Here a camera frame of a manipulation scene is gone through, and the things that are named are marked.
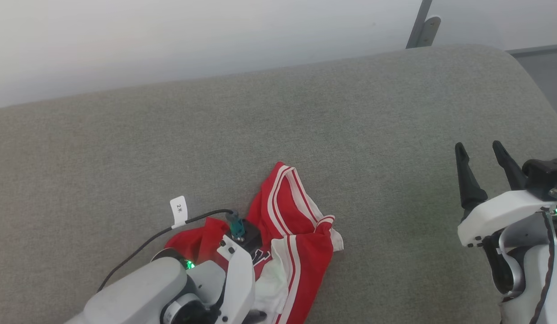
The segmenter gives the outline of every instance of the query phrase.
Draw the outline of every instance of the black cable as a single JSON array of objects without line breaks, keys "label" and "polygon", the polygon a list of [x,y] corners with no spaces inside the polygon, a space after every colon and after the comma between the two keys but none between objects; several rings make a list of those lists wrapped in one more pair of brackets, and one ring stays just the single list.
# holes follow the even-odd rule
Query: black cable
[{"label": "black cable", "polygon": [[[195,218],[192,218],[190,220],[186,220],[184,223],[185,224],[190,224],[192,222],[207,218],[209,216],[215,215],[215,214],[219,214],[219,213],[227,213],[227,214],[232,214],[235,213],[234,211],[230,210],[230,209],[217,209],[215,211],[209,211],[208,213],[204,213],[200,216],[197,216]],[[110,279],[110,277],[112,277],[112,275],[118,270],[120,269],[122,266],[124,266],[127,262],[129,262],[130,259],[132,259],[133,257],[135,257],[137,255],[137,253],[141,252],[141,250],[143,250],[143,248],[145,246],[147,246],[150,242],[152,242],[155,238],[158,238],[159,236],[161,236],[162,234],[165,234],[167,232],[170,232],[170,230],[172,230],[172,226],[165,228],[164,230],[161,230],[161,232],[158,232],[157,234],[151,236],[151,238],[149,238],[146,242],[144,242],[138,249],[136,249],[135,252],[133,252],[130,256],[128,256],[128,258],[124,259],[121,263],[118,264],[118,266],[114,267],[113,270],[111,270],[108,275],[106,276],[106,278],[104,278],[104,280],[102,281],[102,283],[100,284],[99,288],[97,289],[97,293],[99,291],[101,291],[104,288],[104,285],[106,285],[108,279]]]},{"label": "black cable", "polygon": [[544,217],[544,226],[546,226],[547,235],[548,235],[548,270],[546,271],[546,277],[544,278],[544,287],[542,287],[542,291],[540,292],[540,300],[536,304],[534,309],[534,315],[532,316],[529,324],[536,324],[538,318],[540,316],[540,312],[542,312],[542,307],[544,306],[544,301],[546,300],[546,296],[548,295],[548,289],[550,288],[550,278],[553,276],[553,269],[554,269],[554,236],[553,230],[550,226],[550,221],[548,221],[548,216],[546,212],[542,213],[542,217]]}]

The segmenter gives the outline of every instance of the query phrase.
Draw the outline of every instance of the red jersey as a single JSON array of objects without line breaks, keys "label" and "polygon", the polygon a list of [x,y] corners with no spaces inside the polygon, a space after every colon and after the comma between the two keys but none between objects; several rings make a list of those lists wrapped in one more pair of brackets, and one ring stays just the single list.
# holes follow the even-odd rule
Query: red jersey
[{"label": "red jersey", "polygon": [[[303,323],[332,253],[343,249],[342,237],[332,228],[334,216],[322,215],[296,169],[278,162],[262,183],[247,220],[262,236],[262,248],[252,256],[252,308],[267,313],[267,324]],[[226,269],[228,263],[216,249],[227,230],[227,223],[208,218],[205,226],[176,234],[165,247],[196,264],[213,260]]]}]

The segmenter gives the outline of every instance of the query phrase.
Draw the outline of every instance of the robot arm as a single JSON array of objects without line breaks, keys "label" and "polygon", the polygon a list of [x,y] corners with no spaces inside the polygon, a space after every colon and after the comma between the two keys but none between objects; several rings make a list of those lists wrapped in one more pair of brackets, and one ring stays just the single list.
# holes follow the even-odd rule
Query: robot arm
[{"label": "robot arm", "polygon": [[180,257],[153,260],[102,289],[67,324],[254,324],[266,314],[252,311],[254,269],[240,242],[223,236],[213,261],[185,270]]},{"label": "robot arm", "polygon": [[529,160],[521,170],[500,142],[493,149],[512,191],[487,201],[466,150],[455,146],[460,242],[485,251],[503,323],[557,324],[557,159]]}]

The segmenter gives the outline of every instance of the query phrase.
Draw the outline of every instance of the white stripe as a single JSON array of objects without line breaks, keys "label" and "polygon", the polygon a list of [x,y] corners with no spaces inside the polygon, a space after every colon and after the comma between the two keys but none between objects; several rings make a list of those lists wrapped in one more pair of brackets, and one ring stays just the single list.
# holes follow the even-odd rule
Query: white stripe
[{"label": "white stripe", "polygon": [[292,235],[292,232],[290,229],[288,229],[287,223],[284,222],[283,216],[280,215],[280,209],[279,209],[279,204],[277,203],[277,197],[279,196],[279,189],[280,189],[280,183],[283,181],[284,177],[286,174],[288,174],[289,172],[291,172],[291,170],[293,170],[294,168],[289,168],[287,169],[284,174],[282,174],[279,178],[279,182],[278,182],[278,186],[276,188],[276,190],[274,191],[274,197],[273,197],[273,203],[274,203],[274,208],[276,209],[277,213],[275,215],[275,217],[277,218],[277,220],[283,224],[284,229],[287,231],[288,235]]},{"label": "white stripe", "polygon": [[291,315],[292,306],[295,304],[296,293],[299,290],[299,280],[301,279],[301,259],[299,259],[299,252],[296,248],[296,236],[289,236],[288,239],[291,244],[292,258],[295,261],[295,279],[292,282],[291,290],[288,292],[287,302],[284,304],[283,308],[283,315],[281,315],[278,324],[286,324],[288,317]]},{"label": "white stripe", "polygon": [[318,224],[322,224],[322,223],[330,223],[330,224],[332,224],[332,222],[334,222],[334,216],[328,215],[328,216],[325,216],[323,219],[319,220],[319,221],[318,221]]},{"label": "white stripe", "polygon": [[296,169],[295,169],[294,174],[295,174],[296,180],[299,182],[299,185],[301,185],[301,191],[303,191],[303,195],[305,195],[305,199],[307,199],[307,203],[309,203],[309,207],[311,208],[311,211],[313,212],[313,215],[315,216],[316,220],[322,219],[322,217],[324,217],[324,216],[322,215],[322,213],[318,209],[316,203],[314,203],[314,201],[311,199],[311,197],[309,197],[309,195],[307,195],[307,192],[305,191],[305,187],[303,186],[303,182],[301,181],[301,177],[299,177],[299,173],[296,171]]},{"label": "white stripe", "polygon": [[303,200],[303,195],[299,190],[299,186],[297,186],[296,184],[294,172],[289,172],[287,174],[287,180],[291,185],[292,199],[293,201],[295,201],[296,207],[301,213],[303,213],[303,215],[305,215],[305,217],[307,217],[311,221],[311,223],[313,223],[313,226],[316,227],[316,221],[314,220],[313,215],[311,215],[309,208],[307,208],[307,205]]},{"label": "white stripe", "polygon": [[277,322],[277,317],[278,317],[279,315],[280,315],[280,313],[277,312],[277,314],[274,315],[272,321],[269,322],[269,321],[267,320],[265,323],[270,323],[270,324],[276,323],[276,322]]},{"label": "white stripe", "polygon": [[334,228],[330,229],[330,242],[332,242],[332,252],[341,251],[345,248],[342,236]]},{"label": "white stripe", "polygon": [[274,211],[273,211],[273,198],[274,198],[274,192],[277,191],[277,185],[279,184],[279,180],[280,180],[280,178],[281,178],[280,175],[281,175],[282,172],[283,172],[285,169],[287,169],[287,168],[288,168],[288,166],[281,166],[281,167],[278,169],[277,177],[274,179],[273,188],[271,189],[270,194],[269,194],[269,199],[268,199],[268,201],[266,202],[266,210],[267,210],[268,213],[269,213],[270,220],[273,222],[274,227],[278,230],[278,232],[279,232],[282,236],[285,236],[286,233],[284,232],[283,228],[280,226],[279,220],[277,219],[276,215],[274,214]]}]

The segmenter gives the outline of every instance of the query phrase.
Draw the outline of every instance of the gray fabric surface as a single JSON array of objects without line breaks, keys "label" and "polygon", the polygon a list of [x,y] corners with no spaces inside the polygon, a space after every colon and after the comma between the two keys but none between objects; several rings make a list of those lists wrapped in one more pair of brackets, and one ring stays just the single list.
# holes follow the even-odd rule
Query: gray fabric surface
[{"label": "gray fabric surface", "polygon": [[520,164],[556,158],[557,116],[511,56],[474,45],[0,109],[0,323],[64,322],[171,224],[170,199],[246,212],[278,160],[345,240],[308,323],[498,323],[486,257],[457,237],[454,159],[462,141],[500,194],[493,140]]}]

